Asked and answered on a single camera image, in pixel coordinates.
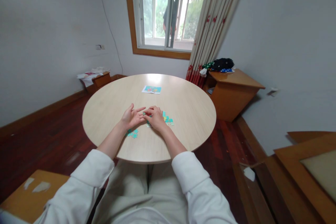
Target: hand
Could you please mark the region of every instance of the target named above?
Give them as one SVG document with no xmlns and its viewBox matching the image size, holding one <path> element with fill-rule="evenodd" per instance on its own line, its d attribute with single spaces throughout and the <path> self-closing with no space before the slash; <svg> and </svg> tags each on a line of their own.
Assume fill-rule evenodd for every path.
<svg viewBox="0 0 336 224">
<path fill-rule="evenodd" d="M 152 106 L 144 112 L 146 113 L 146 115 L 144 115 L 144 118 L 149 121 L 154 129 L 162 131 L 167 127 L 167 124 L 164 122 L 165 120 L 163 119 L 161 109 L 159 107 Z"/>
<path fill-rule="evenodd" d="M 141 122 L 145 121 L 144 116 L 142 115 L 141 110 L 144 110 L 146 107 L 141 107 L 137 109 L 133 109 L 134 104 L 132 103 L 130 107 L 123 114 L 120 123 L 124 127 L 125 130 L 133 128 L 135 125 L 138 125 Z"/>
</svg>

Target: curtain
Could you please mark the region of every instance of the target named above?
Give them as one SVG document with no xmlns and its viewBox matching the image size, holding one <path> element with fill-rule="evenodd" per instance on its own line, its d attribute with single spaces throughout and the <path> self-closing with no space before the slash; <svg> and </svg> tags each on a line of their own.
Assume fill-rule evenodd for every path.
<svg viewBox="0 0 336 224">
<path fill-rule="evenodd" d="M 229 28 L 238 0 L 203 0 L 186 80 L 200 88 L 202 65 L 214 61 Z"/>
</svg>

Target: white wall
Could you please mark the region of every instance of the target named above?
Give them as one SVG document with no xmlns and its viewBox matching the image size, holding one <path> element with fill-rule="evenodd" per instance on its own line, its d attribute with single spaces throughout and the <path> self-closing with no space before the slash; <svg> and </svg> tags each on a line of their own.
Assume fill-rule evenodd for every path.
<svg viewBox="0 0 336 224">
<path fill-rule="evenodd" d="M 0 126 L 81 90 L 79 73 L 121 73 L 101 0 L 0 0 L 0 10 Z"/>
<path fill-rule="evenodd" d="M 335 0 L 238 4 L 218 57 L 267 87 L 243 117 L 268 155 L 291 144 L 288 131 L 336 130 L 335 17 Z"/>
<path fill-rule="evenodd" d="M 133 54 L 126 0 L 104 0 L 104 5 L 124 68 L 124 75 L 157 73 L 186 77 L 188 60 Z"/>
</svg>

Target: red wooden floor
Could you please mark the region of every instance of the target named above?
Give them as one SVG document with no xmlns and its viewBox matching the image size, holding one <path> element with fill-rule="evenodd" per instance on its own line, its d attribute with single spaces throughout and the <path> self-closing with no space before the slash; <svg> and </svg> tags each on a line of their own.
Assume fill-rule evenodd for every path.
<svg viewBox="0 0 336 224">
<path fill-rule="evenodd" d="M 0 141 L 0 202 L 35 170 L 70 175 L 95 145 L 86 136 L 83 97 Z M 232 164 L 253 164 L 255 157 L 238 125 L 217 120 L 208 140 L 195 151 L 230 203 L 238 223 L 247 223 Z"/>
</svg>

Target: white sleeve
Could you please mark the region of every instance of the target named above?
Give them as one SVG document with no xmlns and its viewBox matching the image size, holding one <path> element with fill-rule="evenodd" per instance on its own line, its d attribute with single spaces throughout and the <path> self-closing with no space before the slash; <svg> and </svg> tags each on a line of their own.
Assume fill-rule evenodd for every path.
<svg viewBox="0 0 336 224">
<path fill-rule="evenodd" d="M 237 224 L 227 199 L 194 153 L 178 154 L 172 166 L 188 201 L 189 223 Z"/>
<path fill-rule="evenodd" d="M 43 214 L 34 223 L 86 223 L 113 168 L 109 156 L 92 150 L 46 203 Z"/>
</svg>

